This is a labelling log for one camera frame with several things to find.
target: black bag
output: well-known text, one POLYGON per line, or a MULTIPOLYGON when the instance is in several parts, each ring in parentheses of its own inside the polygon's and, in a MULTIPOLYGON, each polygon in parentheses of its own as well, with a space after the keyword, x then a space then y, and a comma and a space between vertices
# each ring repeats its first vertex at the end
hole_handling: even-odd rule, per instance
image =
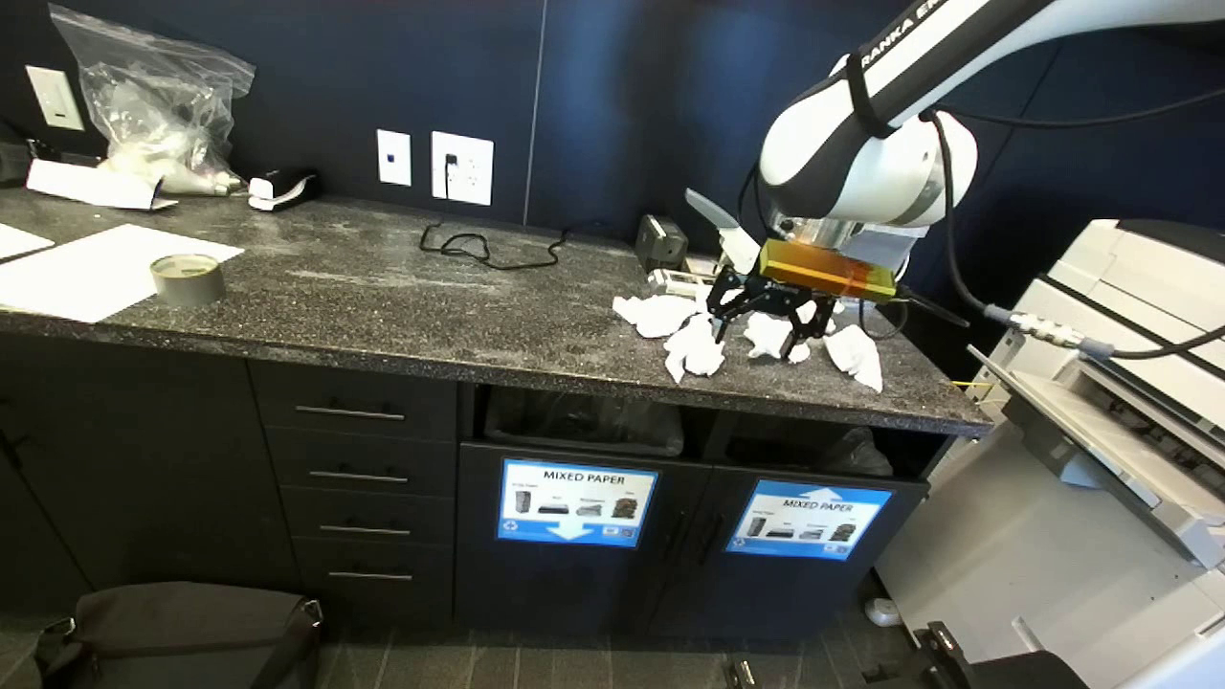
POLYGON ((44 689, 307 689, 317 632, 302 595, 155 583, 79 597, 33 660, 44 689))

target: printed sign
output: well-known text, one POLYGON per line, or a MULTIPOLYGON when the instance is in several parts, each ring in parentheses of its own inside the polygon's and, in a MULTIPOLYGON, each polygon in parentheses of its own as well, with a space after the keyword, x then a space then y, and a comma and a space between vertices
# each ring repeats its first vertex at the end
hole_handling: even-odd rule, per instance
POLYGON ((844 564, 893 489, 756 478, 728 552, 844 564))
POLYGON ((496 540, 635 548, 657 470, 504 460, 496 540))

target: floor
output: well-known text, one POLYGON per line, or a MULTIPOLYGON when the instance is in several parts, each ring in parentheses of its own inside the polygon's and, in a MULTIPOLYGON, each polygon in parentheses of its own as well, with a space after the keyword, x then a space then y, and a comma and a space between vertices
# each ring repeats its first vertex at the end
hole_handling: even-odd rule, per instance
MULTIPOLYGON (((0 685, 25 671, 43 620, 0 620, 0 685)), ((790 652, 611 652, 511 642, 411 642, 361 632, 324 642, 323 689, 731 689, 728 661, 747 660, 756 689, 843 689, 906 660, 903 632, 838 609, 818 638, 790 652)))

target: wall outlet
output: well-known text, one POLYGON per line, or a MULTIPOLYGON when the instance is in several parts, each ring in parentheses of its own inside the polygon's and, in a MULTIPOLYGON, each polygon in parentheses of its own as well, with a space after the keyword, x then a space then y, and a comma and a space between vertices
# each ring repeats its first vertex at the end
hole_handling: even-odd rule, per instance
POLYGON ((403 129, 376 129, 380 184, 414 189, 414 139, 403 129))
POLYGON ((430 139, 430 189, 431 199, 450 203, 493 203, 493 141, 488 139, 463 139, 436 129, 430 139))
POLYGON ((44 127, 83 129, 66 68, 25 67, 25 76, 44 127))

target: kitchen counter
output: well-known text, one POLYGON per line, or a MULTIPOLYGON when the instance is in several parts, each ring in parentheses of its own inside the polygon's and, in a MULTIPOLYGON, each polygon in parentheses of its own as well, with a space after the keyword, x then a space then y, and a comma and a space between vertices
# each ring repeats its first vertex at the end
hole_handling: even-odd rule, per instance
MULTIPOLYGON (((176 347, 246 359, 403 373, 533 389, 631 393, 701 409, 775 415, 878 430, 983 435, 992 423, 888 322, 878 322, 883 393, 814 355, 801 369, 750 364, 737 326, 716 381, 673 383, 663 346, 611 314, 640 294, 627 249, 566 241, 555 267, 488 273, 463 256, 421 252, 431 222, 367 203, 302 203, 255 213, 241 199, 182 199, 164 213, 123 213, 0 190, 0 222, 49 241, 135 222, 241 247, 227 264, 227 298, 176 312, 146 298, 98 326, 0 314, 0 333, 176 347)), ((545 261, 551 235, 485 230, 493 261, 545 261)))

